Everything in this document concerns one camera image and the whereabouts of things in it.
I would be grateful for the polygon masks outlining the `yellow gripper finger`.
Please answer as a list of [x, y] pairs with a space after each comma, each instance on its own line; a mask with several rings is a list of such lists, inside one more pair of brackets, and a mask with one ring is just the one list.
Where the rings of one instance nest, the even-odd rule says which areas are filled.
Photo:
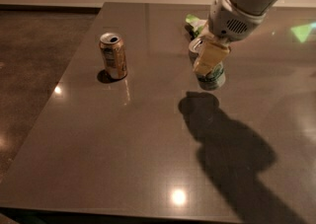
[[208, 75], [229, 53], [229, 46], [205, 39], [194, 63], [194, 72], [201, 76]]

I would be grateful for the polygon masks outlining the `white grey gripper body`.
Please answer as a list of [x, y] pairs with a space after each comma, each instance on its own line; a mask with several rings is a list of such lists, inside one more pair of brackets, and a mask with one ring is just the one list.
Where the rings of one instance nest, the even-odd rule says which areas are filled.
[[240, 10], [231, 0], [213, 0], [201, 35], [222, 45], [248, 37], [266, 15], [253, 15]]

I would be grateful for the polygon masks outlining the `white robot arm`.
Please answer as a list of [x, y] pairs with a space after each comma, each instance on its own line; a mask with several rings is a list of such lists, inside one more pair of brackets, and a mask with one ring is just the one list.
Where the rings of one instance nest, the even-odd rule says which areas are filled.
[[194, 71], [206, 76], [230, 52], [230, 43], [248, 37], [277, 0], [213, 0], [199, 37], [202, 46]]

